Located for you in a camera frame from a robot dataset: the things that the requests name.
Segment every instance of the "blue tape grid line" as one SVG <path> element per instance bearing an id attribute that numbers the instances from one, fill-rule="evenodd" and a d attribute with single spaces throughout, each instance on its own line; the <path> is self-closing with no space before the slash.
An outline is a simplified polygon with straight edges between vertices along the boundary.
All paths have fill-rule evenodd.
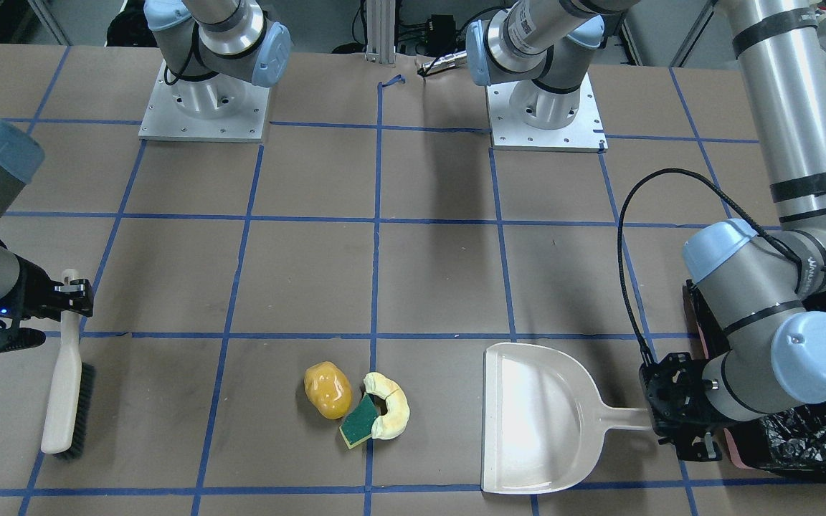
<path id="1" fill-rule="evenodd" d="M 30 134 L 34 131 L 34 127 L 37 124 L 37 121 L 40 119 L 40 114 L 43 113 L 43 107 L 46 107 L 47 101 L 49 100 L 49 95 L 53 92 L 53 86 L 56 85 L 56 81 L 60 78 L 60 72 L 62 72 L 62 66 L 66 63 L 66 58 L 69 57 L 69 51 L 72 47 L 66 47 L 66 50 L 63 50 L 62 57 L 60 57 L 60 63 L 56 65 L 56 70 L 53 72 L 52 78 L 49 79 L 49 84 L 47 85 L 47 90 L 43 92 L 43 98 L 40 99 L 40 104 L 37 106 L 37 111 L 34 112 L 34 117 L 30 120 L 30 125 L 27 126 L 27 134 Z"/>
<path id="2" fill-rule="evenodd" d="M 489 219 L 382 219 L 367 218 L 367 216 L 280 216 L 280 215 L 230 215 L 230 214 L 199 214 L 199 213 L 108 213 L 108 212 L 79 212 L 79 211 L 27 211 L 16 210 L 6 212 L 7 216 L 50 216 L 50 218 L 73 219 L 111 219 L 120 216 L 124 219 L 181 219 L 181 220 L 263 220 L 273 222 L 337 222 L 341 224 L 449 224 L 449 225 L 496 225 L 504 226 L 600 226 L 601 228 L 616 228 L 616 222 L 607 220 L 489 220 Z M 626 222 L 627 228 L 675 228 L 675 229 L 702 229 L 708 224 L 674 224 L 671 222 Z M 766 229 L 778 226 L 764 226 Z"/>
<path id="3" fill-rule="evenodd" d="M 716 171 L 712 168 L 712 161 L 709 160 L 709 155 L 706 153 L 706 147 L 703 145 L 703 140 L 701 135 L 699 135 L 699 131 L 697 130 L 697 123 L 694 122 L 694 117 L 690 113 L 690 108 L 688 107 L 688 101 L 684 98 L 684 92 L 681 91 L 681 85 L 678 84 L 678 76 L 675 76 L 675 70 L 673 68 L 668 69 L 668 73 L 671 75 L 671 81 L 675 84 L 675 90 L 678 91 L 678 98 L 681 100 L 681 105 L 684 108 L 684 113 L 686 117 L 688 117 L 688 122 L 690 122 L 690 128 L 694 131 L 694 137 L 697 138 L 697 145 L 701 148 L 701 154 L 703 154 L 703 161 L 706 162 L 706 168 L 709 170 L 709 177 L 712 178 L 713 185 L 721 188 L 721 185 L 718 183 L 718 177 L 716 176 Z M 731 210 L 728 209 L 728 205 L 725 204 L 725 201 L 722 201 L 722 209 L 725 210 L 725 216 L 731 219 Z"/>
<path id="4" fill-rule="evenodd" d="M 21 117 L 0 117 L 2 120 L 11 123 L 36 124 L 93 124 L 93 125 L 113 125 L 113 126 L 138 126 L 142 120 L 96 120 L 96 118 L 21 118 Z M 295 122 L 285 120 L 273 120 L 273 126 L 286 127 L 308 127 L 308 128 L 360 128 L 361 130 L 376 130 L 377 124 L 340 124 L 330 122 Z M 422 132 L 475 132 L 479 134 L 491 134 L 489 128 L 432 128 L 420 126 L 393 126 L 383 125 L 382 130 L 408 130 Z M 663 140 L 663 141 L 702 141 L 702 143 L 746 143 L 757 144 L 757 140 L 747 140 L 747 138 L 694 138 L 689 136 L 656 136 L 647 134 L 611 134 L 604 133 L 607 138 L 615 140 Z"/>
<path id="5" fill-rule="evenodd" d="M 253 170 L 253 179 L 250 183 L 250 195 L 248 196 L 246 215 L 250 215 L 253 211 L 253 203 L 257 195 L 257 185 L 260 182 L 260 171 L 263 164 L 263 146 L 257 150 L 257 160 L 255 169 Z M 196 494 L 193 496 L 193 506 L 191 507 L 191 516 L 199 514 L 199 505 L 201 500 L 201 491 L 204 484 L 206 484 L 206 470 L 209 466 L 209 451 L 212 447 L 212 435 L 216 428 L 216 415 L 219 413 L 219 398 L 222 392 L 222 379 L 225 375 L 225 359 L 227 357 L 227 350 L 229 350 L 230 333 L 232 333 L 232 320 L 235 315 L 235 304 L 238 300 L 238 288 L 240 284 L 240 275 L 244 267 L 244 254 L 247 251 L 247 242 L 250 235 L 250 218 L 245 218 L 242 229 L 242 238 L 240 239 L 240 246 L 238 249 L 238 267 L 235 269 L 234 278 L 232 279 L 232 293 L 229 295 L 229 308 L 225 316 L 225 330 L 222 337 L 222 345 L 219 350 L 219 363 L 216 367 L 216 383 L 212 390 L 212 402 L 209 406 L 209 419 L 206 422 L 206 437 L 203 440 L 203 453 L 199 460 L 199 472 L 196 475 Z"/>
<path id="6" fill-rule="evenodd" d="M 505 229 L 502 220 L 502 201 L 499 196 L 499 178 L 495 172 L 495 151 L 489 148 L 489 172 L 493 181 L 493 202 L 495 203 L 495 225 L 499 237 L 499 255 L 502 257 L 502 285 L 505 290 L 505 313 L 508 314 L 508 337 L 511 342 L 518 340 L 515 329 L 515 307 L 512 303 L 512 287 L 508 273 L 508 255 L 505 252 Z"/>
<path id="7" fill-rule="evenodd" d="M 59 337 L 59 331 L 45 331 L 48 337 Z M 218 333 L 217 331 L 83 331 L 85 339 L 230 339 L 240 340 L 370 340 L 371 333 Z M 649 333 L 653 340 L 698 339 L 697 333 Z M 381 340 L 498 340 L 511 338 L 511 333 L 374 333 Z M 515 333 L 515 340 L 636 340 L 632 333 Z"/>
<path id="8" fill-rule="evenodd" d="M 809 482 L 780 477 L 713 478 L 702 480 L 634 480 L 583 482 L 570 490 L 680 489 L 691 487 L 789 486 Z M 371 493 L 462 493 L 480 491 L 479 484 L 396 484 L 373 486 Z M 232 496 L 232 495 L 353 495 L 363 494 L 365 486 L 233 486 L 233 487 L 37 487 L 0 489 L 0 497 L 150 497 L 150 496 Z"/>
<path id="9" fill-rule="evenodd" d="M 610 176 L 607 173 L 607 163 L 604 159 L 603 151 L 600 151 L 599 154 L 597 154 L 597 157 L 599 157 L 599 162 L 601 164 L 601 173 L 604 174 L 604 183 L 607 187 L 607 197 L 609 197 L 610 200 L 610 208 L 614 214 L 614 220 L 619 221 L 620 210 L 617 209 L 617 200 L 614 196 L 614 190 L 612 183 L 610 182 Z M 655 349 L 655 344 L 652 341 L 652 333 L 649 329 L 649 321 L 646 318 L 645 306 L 643 306 L 642 303 L 642 290 L 640 290 L 639 282 L 636 280 L 636 271 L 633 268 L 632 256 L 630 256 L 630 248 L 627 245 L 626 239 L 624 239 L 623 246 L 622 249 L 620 249 L 620 251 L 622 251 L 624 254 L 625 266 L 630 276 L 630 284 L 632 285 L 633 296 L 636 297 L 636 306 L 639 310 L 640 324 L 642 324 L 642 334 L 645 336 L 646 343 L 649 345 L 649 349 L 652 351 L 652 356 L 655 356 L 655 358 L 657 359 L 658 355 Z M 694 491 L 690 484 L 690 477 L 688 476 L 688 468 L 686 468 L 686 465 L 681 460 L 678 460 L 678 467 L 680 468 L 682 483 L 685 489 L 686 496 L 688 496 L 690 515 L 699 516 L 699 512 L 697 511 L 697 502 L 694 499 Z"/>

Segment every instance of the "white dustpan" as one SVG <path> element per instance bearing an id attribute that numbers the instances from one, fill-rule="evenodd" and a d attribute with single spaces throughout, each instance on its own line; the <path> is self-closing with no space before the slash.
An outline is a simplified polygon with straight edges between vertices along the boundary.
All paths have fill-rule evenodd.
<path id="1" fill-rule="evenodd" d="M 499 343 L 484 369 L 484 491 L 541 494 L 580 483 L 610 429 L 652 431 L 646 408 L 612 408 L 576 359 L 533 344 Z"/>

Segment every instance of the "sponge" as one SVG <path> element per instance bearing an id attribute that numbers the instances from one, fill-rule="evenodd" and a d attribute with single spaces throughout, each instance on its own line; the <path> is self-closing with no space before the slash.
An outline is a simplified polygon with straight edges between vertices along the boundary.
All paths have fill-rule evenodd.
<path id="1" fill-rule="evenodd" d="M 340 435 L 343 436 L 346 446 L 352 449 L 368 441 L 371 437 L 371 425 L 380 415 L 371 396 L 367 394 L 362 396 L 356 408 L 340 425 Z"/>

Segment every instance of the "brush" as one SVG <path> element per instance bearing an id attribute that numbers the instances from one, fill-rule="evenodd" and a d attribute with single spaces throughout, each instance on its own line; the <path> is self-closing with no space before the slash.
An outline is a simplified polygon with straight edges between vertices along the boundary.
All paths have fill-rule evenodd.
<path id="1" fill-rule="evenodd" d="M 62 278 L 68 285 L 78 278 L 78 271 L 63 271 Z M 47 418 L 40 443 L 40 451 L 62 460 L 82 455 L 95 386 L 95 367 L 82 363 L 78 350 L 81 319 L 81 315 L 69 310 L 60 314 L 60 352 L 49 385 Z"/>

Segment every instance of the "black band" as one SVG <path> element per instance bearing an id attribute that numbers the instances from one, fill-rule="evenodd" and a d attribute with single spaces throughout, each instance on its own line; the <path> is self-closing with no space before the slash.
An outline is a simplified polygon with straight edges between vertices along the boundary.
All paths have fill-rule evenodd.
<path id="1" fill-rule="evenodd" d="M 816 238 L 814 238 L 814 235 L 807 231 L 801 231 L 801 229 L 793 229 L 792 232 L 799 233 L 799 235 L 802 235 L 803 237 L 809 239 L 810 242 L 812 242 L 812 244 L 817 248 L 817 252 L 819 252 L 820 254 L 820 259 L 822 259 L 824 267 L 826 267 L 826 248 L 824 248 L 824 246 L 821 245 Z M 824 278 L 822 279 L 822 281 L 820 281 L 820 285 L 817 286 L 818 292 L 823 292 L 824 287 L 826 287 L 826 272 L 822 272 L 822 274 L 824 275 Z"/>
<path id="2" fill-rule="evenodd" d="M 594 17 L 594 13 L 588 13 L 582 9 L 578 9 L 570 0 L 560 0 L 560 6 L 563 7 L 563 10 L 567 13 L 577 17 L 577 19 L 592 19 L 592 17 Z"/>
<path id="3" fill-rule="evenodd" d="M 826 172 L 773 183 L 770 185 L 770 194 L 773 195 L 774 203 L 797 197 L 826 194 Z"/>
<path id="4" fill-rule="evenodd" d="M 593 13 L 603 14 L 603 16 L 607 16 L 608 14 L 618 14 L 622 13 L 623 11 L 611 11 L 610 9 L 603 9 L 603 7 L 596 6 L 591 0 L 577 0 L 578 3 L 582 4 L 585 9 L 590 10 Z"/>
<path id="5" fill-rule="evenodd" d="M 171 70 L 171 73 L 173 73 L 174 78 L 183 79 L 187 82 L 209 81 L 209 79 L 219 75 L 219 72 L 203 73 L 203 75 L 177 75 L 173 70 Z"/>
<path id="6" fill-rule="evenodd" d="M 724 327 L 722 329 L 722 333 L 725 334 L 726 337 L 728 337 L 732 333 L 735 333 L 735 331 L 738 331 L 751 323 L 757 323 L 758 320 L 766 319 L 771 315 L 776 315 L 787 310 L 793 310 L 793 308 L 801 307 L 803 307 L 803 304 L 799 300 L 786 301 L 773 307 L 767 307 L 763 310 L 760 310 L 759 312 L 755 312 L 747 317 L 742 317 L 740 320 L 734 321 L 730 325 Z"/>
<path id="7" fill-rule="evenodd" d="M 735 38 L 731 40 L 731 46 L 735 49 L 735 59 L 738 59 L 738 56 L 740 56 L 744 50 L 763 42 L 764 39 L 779 36 L 780 34 L 790 32 L 790 30 L 805 29 L 805 27 L 817 28 L 817 19 L 814 11 L 810 7 L 793 9 L 768 16 L 754 25 L 747 27 L 747 29 L 738 33 L 738 36 L 735 36 Z"/>
<path id="8" fill-rule="evenodd" d="M 748 409 L 748 411 L 756 412 L 757 414 L 772 414 L 773 412 L 758 411 L 758 409 L 751 407 L 747 403 L 741 401 L 741 398 L 738 398 L 738 395 L 735 394 L 734 390 L 731 390 L 731 386 L 728 384 L 728 378 L 727 376 L 725 376 L 725 360 L 728 360 L 728 355 L 725 355 L 725 357 L 722 358 L 722 366 L 719 368 L 719 370 L 722 375 L 722 383 L 725 384 L 725 390 L 728 391 L 728 394 L 731 396 L 731 398 L 734 399 L 734 401 L 737 402 L 738 405 L 741 405 L 741 407 Z"/>
<path id="9" fill-rule="evenodd" d="M 541 90 L 543 90 L 545 92 L 551 92 L 551 94 L 555 94 L 555 95 L 566 95 L 566 94 L 569 94 L 570 92 L 576 91 L 577 89 L 582 87 L 582 82 L 580 82 L 578 85 L 575 85 L 571 88 L 555 88 L 554 86 L 545 85 L 543 82 L 541 82 L 540 79 L 534 79 L 531 82 L 534 82 L 534 85 L 537 86 L 538 88 L 541 88 Z"/>
<path id="10" fill-rule="evenodd" d="M 231 16 L 220 21 L 219 23 L 206 23 L 201 25 L 201 27 L 203 27 L 203 30 L 206 30 L 207 32 L 226 32 L 226 30 L 233 29 L 240 23 L 240 20 L 244 17 L 244 11 L 246 10 L 247 4 L 244 0 L 240 0 L 235 12 L 233 12 Z"/>
<path id="11" fill-rule="evenodd" d="M 787 222 L 795 222 L 796 220 L 811 219 L 813 216 L 822 216 L 822 215 L 826 215 L 826 208 L 815 209 L 815 210 L 812 210 L 812 211 L 806 211 L 805 213 L 799 213 L 798 215 L 780 216 L 779 222 L 781 224 L 786 224 Z"/>

